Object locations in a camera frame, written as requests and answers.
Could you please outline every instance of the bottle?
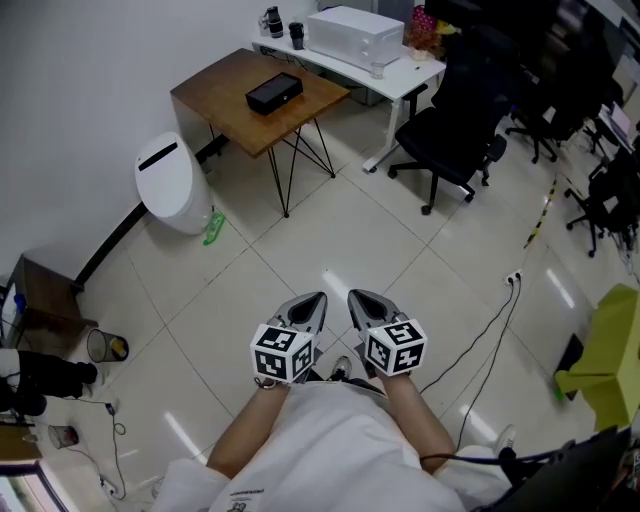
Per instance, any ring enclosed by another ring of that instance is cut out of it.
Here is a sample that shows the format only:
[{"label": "bottle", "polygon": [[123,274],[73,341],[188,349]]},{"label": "bottle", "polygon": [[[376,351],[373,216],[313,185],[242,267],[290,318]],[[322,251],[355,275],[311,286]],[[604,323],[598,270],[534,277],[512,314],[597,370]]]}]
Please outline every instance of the bottle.
[{"label": "bottle", "polygon": [[269,32],[271,32],[271,37],[277,39],[278,37],[282,37],[284,33],[284,29],[282,28],[282,20],[280,19],[280,14],[278,14],[278,7],[273,6],[267,9],[267,23],[269,24]]}]

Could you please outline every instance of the white floor tile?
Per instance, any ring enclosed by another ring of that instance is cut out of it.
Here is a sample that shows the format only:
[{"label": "white floor tile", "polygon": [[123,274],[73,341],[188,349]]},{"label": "white floor tile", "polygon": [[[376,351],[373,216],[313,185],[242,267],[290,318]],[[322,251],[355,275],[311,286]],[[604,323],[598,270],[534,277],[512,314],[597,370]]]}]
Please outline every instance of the white floor tile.
[{"label": "white floor tile", "polygon": [[[318,122],[325,143],[337,160],[334,167],[344,166],[365,149],[382,147],[389,126],[389,114],[347,99],[322,114]],[[320,144],[316,133],[311,130],[307,133],[311,140]]]},{"label": "white floor tile", "polygon": [[[284,143],[275,146],[278,175],[286,203],[293,149]],[[225,148],[221,158],[211,163],[207,175],[213,203],[252,244],[283,216],[278,190],[268,156],[252,159],[237,146]],[[289,210],[329,179],[329,174],[298,153],[295,161]]]},{"label": "white floor tile", "polygon": [[165,323],[247,248],[228,222],[215,243],[205,246],[203,240],[204,234],[185,235],[156,220],[128,248],[136,271]]},{"label": "white floor tile", "polygon": [[[503,301],[506,301],[509,296],[506,287],[503,295]],[[428,248],[385,296],[409,318],[416,318],[429,339],[423,366],[411,374],[419,390],[452,365],[495,316],[491,308]],[[442,414],[453,403],[480,369],[503,327],[504,323],[496,320],[474,348],[442,380],[423,393],[436,414]],[[342,341],[355,348],[360,338],[352,328]]]},{"label": "white floor tile", "polygon": [[527,158],[528,147],[519,140],[505,136],[507,151],[489,167],[489,186],[498,192],[515,212],[534,227],[547,203],[556,174],[554,165],[541,158],[537,164]]},{"label": "white floor tile", "polygon": [[[483,370],[441,417],[454,442],[490,363],[487,360]],[[469,414],[461,446],[489,445],[510,423],[517,430],[514,449],[525,456],[560,448],[569,439],[588,438],[595,415],[580,395],[574,402],[558,403],[547,375],[507,331],[491,376]]]},{"label": "white floor tile", "polygon": [[[377,149],[370,148],[360,160],[368,158]],[[342,174],[425,243],[431,241],[467,195],[457,186],[440,180],[431,214],[422,215],[420,208],[429,202],[431,190],[432,174],[428,170],[399,171],[396,179],[390,179],[387,176],[390,165],[413,161],[401,148],[378,165],[378,170],[373,174],[363,171],[360,160],[347,165]]]},{"label": "white floor tile", "polygon": [[[106,268],[96,272],[78,295],[82,314],[98,322],[100,329],[124,337],[129,358],[122,363],[101,365],[108,386],[164,326],[129,255],[121,252]],[[78,344],[73,360],[88,361],[86,335]]]},{"label": "white floor tile", "polygon": [[322,290],[327,324],[342,335],[352,288],[382,293],[424,244],[346,179],[330,180],[254,244],[296,293]]},{"label": "white floor tile", "polygon": [[[172,460],[192,458],[211,446],[231,422],[166,329],[136,357],[102,395],[114,401],[120,468],[128,492],[162,477]],[[118,484],[111,420],[98,405],[77,407],[81,435],[109,480]]]},{"label": "white floor tile", "polygon": [[504,278],[522,268],[531,228],[492,188],[463,203],[429,247],[487,304],[504,303]]},{"label": "white floor tile", "polygon": [[[293,296],[249,249],[169,324],[200,376],[232,414],[256,390],[249,344],[258,325]],[[335,341],[326,328],[321,339],[321,349]]]},{"label": "white floor tile", "polygon": [[595,257],[589,258],[587,255],[587,251],[591,249],[589,224],[583,222],[574,225],[571,231],[566,229],[569,221],[584,215],[573,198],[564,197],[563,192],[566,187],[564,185],[558,190],[554,207],[550,209],[548,218],[542,225],[540,236],[573,275],[592,306],[597,306],[600,299],[617,283],[637,288],[634,278],[626,272],[620,261],[613,239],[596,238]]},{"label": "white floor tile", "polygon": [[550,377],[569,339],[587,341],[593,309],[573,276],[548,251],[531,288],[522,295],[511,329]]}]

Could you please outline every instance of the trash can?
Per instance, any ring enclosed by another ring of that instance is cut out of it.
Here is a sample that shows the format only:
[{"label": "trash can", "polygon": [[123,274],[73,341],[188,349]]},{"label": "trash can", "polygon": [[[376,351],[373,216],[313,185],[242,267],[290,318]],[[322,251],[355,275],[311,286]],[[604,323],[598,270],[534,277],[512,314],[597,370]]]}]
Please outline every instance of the trash can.
[{"label": "trash can", "polygon": [[136,185],[147,209],[165,224],[202,233],[211,218],[209,186],[200,164],[177,133],[147,144],[136,159]]}]

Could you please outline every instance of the wire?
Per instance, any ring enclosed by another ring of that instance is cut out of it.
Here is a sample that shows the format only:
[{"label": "wire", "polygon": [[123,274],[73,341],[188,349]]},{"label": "wire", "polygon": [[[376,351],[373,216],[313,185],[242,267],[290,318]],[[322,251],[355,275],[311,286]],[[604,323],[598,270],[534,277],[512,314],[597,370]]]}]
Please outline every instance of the wire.
[{"label": "wire", "polygon": [[111,405],[109,402],[93,402],[92,400],[85,400],[83,398],[62,398],[63,400],[70,400],[72,402],[84,402],[85,404],[100,404],[100,405]]},{"label": "wire", "polygon": [[73,448],[69,448],[68,446],[65,446],[65,448],[70,452],[81,453],[82,455],[84,455],[87,459],[89,459],[93,463],[93,465],[96,467],[96,471],[98,472],[98,474],[100,474],[100,466],[98,466],[98,463],[95,461],[93,457],[91,457],[91,455],[83,452],[82,450],[74,450]]},{"label": "wire", "polygon": [[493,351],[493,360],[491,361],[491,366],[489,366],[489,371],[487,372],[487,376],[482,381],[482,384],[480,385],[480,389],[476,393],[476,396],[473,399],[473,402],[471,402],[471,405],[469,406],[469,409],[467,409],[467,412],[464,415],[464,420],[462,420],[462,427],[460,428],[460,435],[458,436],[458,444],[456,446],[456,451],[458,451],[460,449],[460,443],[462,442],[462,433],[464,432],[464,426],[467,423],[467,418],[469,417],[469,413],[471,412],[471,409],[473,409],[473,406],[475,405],[476,400],[480,396],[480,393],[482,393],[482,389],[484,388],[484,385],[489,380],[489,376],[491,375],[491,370],[493,370],[493,365],[495,364],[496,358],[498,357],[498,350],[500,350],[500,345],[502,344],[502,338],[503,338],[504,333],[507,331],[507,328],[509,326],[509,320],[511,320],[511,314],[513,313],[513,310],[516,308],[516,304],[518,304],[518,299],[520,298],[520,292],[522,291],[522,280],[521,280],[521,278],[518,278],[518,283],[519,283],[518,284],[518,294],[516,295],[516,300],[513,302],[513,306],[511,306],[511,310],[509,311],[509,315],[507,316],[507,321],[504,323],[504,328],[502,329],[502,332],[500,333],[500,338],[498,339],[498,343],[496,344],[496,348]]},{"label": "wire", "polygon": [[[111,497],[114,500],[123,501],[127,497],[127,484],[125,484],[124,477],[122,476],[122,470],[120,469],[120,462],[118,461],[118,442],[116,441],[116,435],[119,435],[119,436],[125,435],[127,433],[127,428],[122,423],[116,422],[115,410],[113,408],[113,405],[110,404],[109,402],[99,402],[99,401],[93,402],[91,400],[83,400],[81,398],[63,398],[63,400],[84,402],[87,404],[101,404],[107,407],[107,412],[109,413],[109,416],[111,416],[111,421],[112,421],[111,438],[113,440],[113,457],[116,463],[116,469],[118,470],[118,476],[120,477],[120,482],[122,483],[122,496],[118,497],[118,496],[111,495]],[[98,475],[102,478],[100,467],[98,466],[97,462],[94,459],[92,459],[89,455],[87,455],[83,451],[80,451],[80,450],[71,450],[71,451],[82,453],[82,455],[84,455],[85,457],[88,457],[94,463],[96,467],[96,471],[98,472]]]},{"label": "wire", "polygon": [[481,464],[485,466],[502,466],[514,462],[540,462],[541,460],[546,460],[550,457],[553,457],[556,453],[558,453],[558,450],[539,453],[537,455],[529,455],[528,457],[514,457],[513,459],[484,459],[476,457],[460,457],[459,455],[453,455],[451,453],[437,453],[435,455],[426,455],[425,457],[420,457],[420,461],[427,459],[450,459],[460,460],[463,462],[471,462],[472,464]]},{"label": "wire", "polygon": [[[113,453],[115,455],[114,458],[116,461],[116,469],[118,470],[118,475],[120,476],[120,481],[122,482],[122,496],[120,496],[119,498],[114,496],[114,498],[118,501],[122,501],[127,497],[127,486],[124,483],[124,477],[122,476],[122,470],[120,469],[120,462],[118,461],[118,443],[116,442],[116,434],[118,434],[119,436],[123,436],[127,433],[127,429],[122,423],[116,423],[115,415],[111,416],[111,420],[113,421],[113,431],[111,432],[113,439]],[[118,432],[118,426],[122,427],[122,432]]]},{"label": "wire", "polygon": [[454,362],[451,366],[449,366],[449,368],[447,368],[445,371],[443,371],[443,372],[440,374],[440,377],[438,377],[436,380],[434,380],[431,384],[427,384],[424,388],[422,388],[422,390],[420,391],[420,394],[422,394],[424,391],[426,391],[427,389],[429,389],[429,388],[430,388],[431,386],[433,386],[434,384],[437,384],[437,383],[440,381],[440,379],[442,379],[442,377],[444,377],[444,376],[447,374],[447,372],[449,372],[450,370],[452,370],[452,369],[453,369],[453,368],[454,368],[454,367],[455,367],[455,366],[460,362],[460,360],[461,360],[461,359],[462,359],[466,354],[468,354],[468,353],[471,351],[471,349],[475,346],[476,342],[477,342],[480,338],[482,338],[482,336],[484,336],[484,334],[489,330],[489,327],[491,327],[491,324],[493,324],[493,322],[495,322],[495,321],[500,317],[500,315],[502,314],[502,311],[504,310],[504,308],[506,308],[506,307],[509,305],[509,303],[511,302],[511,299],[513,298],[513,289],[514,289],[514,285],[513,285],[513,283],[510,283],[510,285],[509,285],[509,286],[510,286],[510,288],[511,288],[511,294],[509,295],[509,300],[508,300],[507,302],[505,302],[505,303],[502,305],[502,307],[500,308],[500,311],[498,311],[498,314],[497,314],[496,316],[494,316],[494,317],[489,321],[489,323],[487,324],[487,326],[484,328],[484,331],[482,331],[480,334],[478,334],[478,336],[476,336],[476,339],[475,339],[475,340],[473,340],[473,343],[471,343],[471,346],[470,346],[467,350],[465,350],[462,354],[460,354],[460,356],[458,357],[458,359],[456,359],[456,360],[455,360],[455,362]]}]

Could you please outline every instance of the cup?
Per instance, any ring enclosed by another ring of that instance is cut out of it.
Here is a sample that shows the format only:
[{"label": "cup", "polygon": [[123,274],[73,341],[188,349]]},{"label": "cup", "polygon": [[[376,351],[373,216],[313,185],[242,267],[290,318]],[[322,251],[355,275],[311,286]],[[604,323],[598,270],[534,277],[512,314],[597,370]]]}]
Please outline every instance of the cup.
[{"label": "cup", "polygon": [[53,426],[49,425],[49,439],[58,450],[75,446],[80,441],[78,432],[70,425]]},{"label": "cup", "polygon": [[304,50],[304,25],[302,23],[289,23],[289,34],[293,42],[294,50]]}]

